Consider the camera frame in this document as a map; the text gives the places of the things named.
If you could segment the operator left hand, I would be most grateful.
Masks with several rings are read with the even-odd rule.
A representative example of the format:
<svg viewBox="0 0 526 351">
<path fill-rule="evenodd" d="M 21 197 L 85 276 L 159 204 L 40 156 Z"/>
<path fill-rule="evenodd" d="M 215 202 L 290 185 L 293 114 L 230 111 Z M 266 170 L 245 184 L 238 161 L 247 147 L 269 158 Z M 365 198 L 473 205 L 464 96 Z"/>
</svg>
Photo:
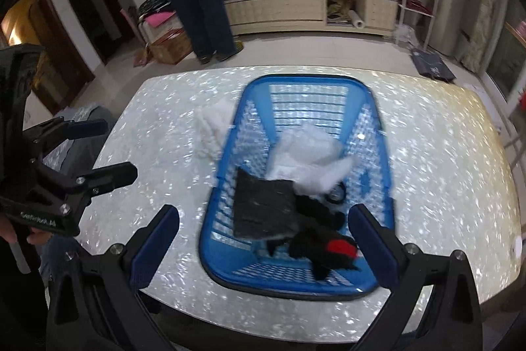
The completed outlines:
<svg viewBox="0 0 526 351">
<path fill-rule="evenodd" d="M 15 244 L 21 239 L 34 246 L 43 246 L 51 239 L 52 233 L 37 228 L 27 229 L 25 225 L 15 225 L 7 215 L 0 214 L 0 236 L 9 244 Z"/>
</svg>

